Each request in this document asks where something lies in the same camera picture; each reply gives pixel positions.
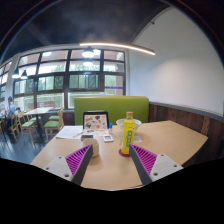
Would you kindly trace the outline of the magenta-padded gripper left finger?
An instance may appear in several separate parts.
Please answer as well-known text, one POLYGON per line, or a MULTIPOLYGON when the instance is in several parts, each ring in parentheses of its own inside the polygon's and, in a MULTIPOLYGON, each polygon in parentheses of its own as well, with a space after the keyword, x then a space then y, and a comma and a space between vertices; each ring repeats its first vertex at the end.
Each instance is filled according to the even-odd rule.
POLYGON ((87 145, 66 157, 56 157, 44 167, 44 170, 76 185, 81 185, 92 155, 93 146, 87 145))

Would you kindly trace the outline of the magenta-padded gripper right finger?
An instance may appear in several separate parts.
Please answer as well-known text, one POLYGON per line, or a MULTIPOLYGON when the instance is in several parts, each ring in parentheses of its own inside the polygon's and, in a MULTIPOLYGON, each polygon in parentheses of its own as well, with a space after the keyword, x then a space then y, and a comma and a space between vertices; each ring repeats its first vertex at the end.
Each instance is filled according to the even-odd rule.
POLYGON ((129 155, 136 166, 143 185, 150 184, 182 169, 182 166, 166 154, 156 155, 134 144, 129 146, 129 155))

